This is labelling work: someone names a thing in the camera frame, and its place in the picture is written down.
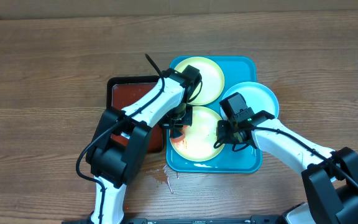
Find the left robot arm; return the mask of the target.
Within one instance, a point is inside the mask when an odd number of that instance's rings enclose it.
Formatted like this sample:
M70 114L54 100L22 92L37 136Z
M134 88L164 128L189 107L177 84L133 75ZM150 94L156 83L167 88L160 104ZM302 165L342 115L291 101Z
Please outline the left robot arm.
M200 71L188 65L181 72L158 71L157 84L139 101L118 110L107 108L91 142L79 155L91 167L91 176L77 174L96 183L96 201L87 223L121 223L126 187L144 161L155 125L179 138L192 124L192 102L202 88Z

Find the green and orange sponge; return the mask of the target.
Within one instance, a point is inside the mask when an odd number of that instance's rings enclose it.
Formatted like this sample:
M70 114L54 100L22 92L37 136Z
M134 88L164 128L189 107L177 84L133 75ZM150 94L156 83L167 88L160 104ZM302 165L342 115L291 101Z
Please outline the green and orange sponge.
M170 131L170 141L174 144L184 140L185 134L183 129L172 129Z

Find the light blue plate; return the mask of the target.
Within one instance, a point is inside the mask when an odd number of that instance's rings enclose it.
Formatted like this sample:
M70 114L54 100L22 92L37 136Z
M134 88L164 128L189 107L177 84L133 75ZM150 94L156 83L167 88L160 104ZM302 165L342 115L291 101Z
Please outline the light blue plate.
M219 102L222 122L221 127L257 126L267 119L278 118L279 104L276 96L266 86L256 82L238 83L223 95Z

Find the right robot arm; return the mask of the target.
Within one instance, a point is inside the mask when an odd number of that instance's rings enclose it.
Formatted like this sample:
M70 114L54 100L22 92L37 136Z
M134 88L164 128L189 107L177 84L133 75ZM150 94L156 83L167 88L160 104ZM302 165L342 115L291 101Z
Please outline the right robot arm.
M251 146L267 152L301 175L307 201L291 208L280 223L358 223L358 154L315 144L285 127L274 115L253 112L240 93L220 106L215 146Z

